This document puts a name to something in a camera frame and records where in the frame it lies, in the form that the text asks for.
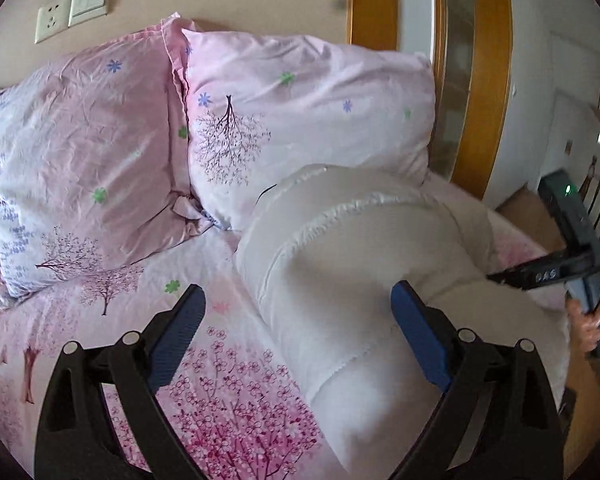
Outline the person's right hand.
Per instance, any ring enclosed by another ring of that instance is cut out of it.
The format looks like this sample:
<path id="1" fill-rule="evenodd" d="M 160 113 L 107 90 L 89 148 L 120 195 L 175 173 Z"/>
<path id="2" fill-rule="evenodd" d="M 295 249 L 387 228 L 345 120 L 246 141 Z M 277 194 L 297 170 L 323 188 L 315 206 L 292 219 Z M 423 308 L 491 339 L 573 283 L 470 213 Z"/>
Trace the person's right hand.
<path id="1" fill-rule="evenodd" d="M 579 300 L 566 295 L 566 309 L 579 349 L 584 353 L 593 351 L 600 341 L 600 303 L 594 313 L 585 314 Z"/>

